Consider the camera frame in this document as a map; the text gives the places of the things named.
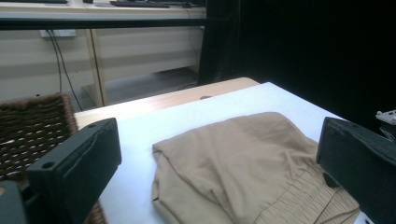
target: dark background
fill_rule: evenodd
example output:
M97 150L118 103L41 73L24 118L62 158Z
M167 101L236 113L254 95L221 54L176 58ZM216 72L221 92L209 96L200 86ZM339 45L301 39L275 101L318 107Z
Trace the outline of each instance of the dark background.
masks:
M376 111L396 108L395 14L390 1L242 0L225 79L273 82L379 133Z

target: beige pants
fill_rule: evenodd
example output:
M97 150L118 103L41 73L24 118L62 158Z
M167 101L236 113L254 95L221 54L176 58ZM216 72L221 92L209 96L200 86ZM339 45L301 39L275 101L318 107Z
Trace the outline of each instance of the beige pants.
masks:
M353 223L326 186L318 144L278 113L228 119L153 146L152 201L168 223Z

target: power outlet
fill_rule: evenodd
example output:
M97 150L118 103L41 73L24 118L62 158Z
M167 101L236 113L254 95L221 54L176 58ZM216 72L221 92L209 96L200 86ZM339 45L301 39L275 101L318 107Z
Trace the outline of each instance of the power outlet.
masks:
M53 34L57 37L76 36L76 30L54 30ZM50 34L45 30L40 30L43 38L50 38Z

